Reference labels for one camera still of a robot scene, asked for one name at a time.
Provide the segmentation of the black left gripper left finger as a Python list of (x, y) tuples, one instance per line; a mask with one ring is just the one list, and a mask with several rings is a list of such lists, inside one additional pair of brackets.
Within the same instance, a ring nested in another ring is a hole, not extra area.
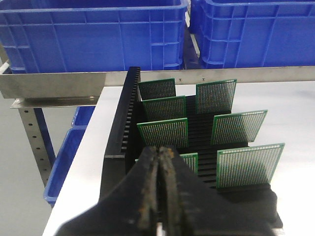
[(127, 176), (105, 198), (64, 223), (58, 236), (154, 236), (158, 153), (145, 147)]

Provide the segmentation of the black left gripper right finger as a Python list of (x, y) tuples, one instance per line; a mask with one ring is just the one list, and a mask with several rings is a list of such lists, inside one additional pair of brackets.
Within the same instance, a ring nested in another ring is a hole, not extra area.
[(173, 146), (159, 149), (166, 190), (167, 231), (181, 236), (272, 236), (276, 194), (268, 188), (208, 188)]

